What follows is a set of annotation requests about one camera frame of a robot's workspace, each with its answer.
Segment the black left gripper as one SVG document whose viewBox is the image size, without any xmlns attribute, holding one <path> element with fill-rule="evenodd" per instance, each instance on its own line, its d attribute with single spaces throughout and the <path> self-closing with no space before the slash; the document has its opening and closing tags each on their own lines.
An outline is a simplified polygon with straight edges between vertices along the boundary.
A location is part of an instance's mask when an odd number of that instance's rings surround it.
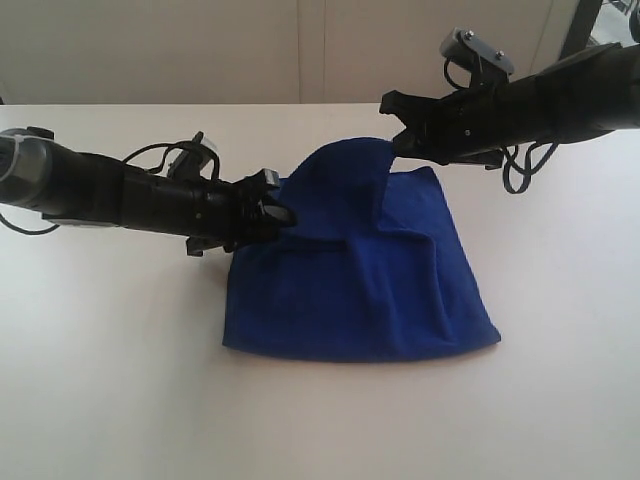
<svg viewBox="0 0 640 480">
<path fill-rule="evenodd" d="M 263 168 L 239 182 L 210 180 L 199 174 L 160 176 L 127 169 L 121 179 L 119 225 L 123 228 L 190 238 L 190 256 L 221 247 L 230 252 L 275 240 L 297 225 L 296 214 L 264 197 L 247 216 L 247 198 L 262 198 L 280 188 L 275 170 Z"/>
</svg>

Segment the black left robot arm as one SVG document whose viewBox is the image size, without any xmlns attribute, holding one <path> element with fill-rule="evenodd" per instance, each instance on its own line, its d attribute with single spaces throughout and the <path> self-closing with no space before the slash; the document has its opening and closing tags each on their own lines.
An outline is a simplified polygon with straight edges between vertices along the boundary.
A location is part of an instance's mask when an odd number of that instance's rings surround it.
<svg viewBox="0 0 640 480">
<path fill-rule="evenodd" d="M 203 133 L 158 144 L 152 168 L 97 153 L 77 152 L 53 132 L 27 127 L 1 134 L 1 201 L 40 213 L 47 233 L 61 226 L 121 227 L 182 236 L 186 252 L 274 241 L 296 225 L 295 213 L 273 193 L 277 172 L 262 169 L 236 182 L 219 177 L 220 159 Z"/>
</svg>

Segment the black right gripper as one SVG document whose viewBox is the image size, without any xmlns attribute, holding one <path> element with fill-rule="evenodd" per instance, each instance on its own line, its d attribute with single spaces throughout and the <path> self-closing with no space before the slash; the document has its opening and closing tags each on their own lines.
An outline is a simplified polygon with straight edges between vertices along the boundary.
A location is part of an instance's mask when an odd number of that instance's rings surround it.
<svg viewBox="0 0 640 480">
<path fill-rule="evenodd" d="M 503 164 L 499 132 L 509 84 L 457 91 L 435 99 L 392 90 L 380 101 L 379 113 L 412 123 L 392 140 L 396 157 L 439 165 L 468 164 L 499 168 Z"/>
</svg>

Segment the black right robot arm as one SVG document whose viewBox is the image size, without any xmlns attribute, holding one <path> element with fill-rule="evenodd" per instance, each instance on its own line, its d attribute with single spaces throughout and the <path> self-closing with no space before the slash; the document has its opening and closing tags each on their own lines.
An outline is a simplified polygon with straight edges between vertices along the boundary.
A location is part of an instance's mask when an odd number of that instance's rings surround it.
<svg viewBox="0 0 640 480">
<path fill-rule="evenodd" d="M 398 157 L 497 169 L 507 147 L 638 128 L 639 48 L 591 47 L 516 81 L 476 57 L 468 87 L 440 99 L 390 91 L 379 111 L 405 127 L 392 140 Z"/>
</svg>

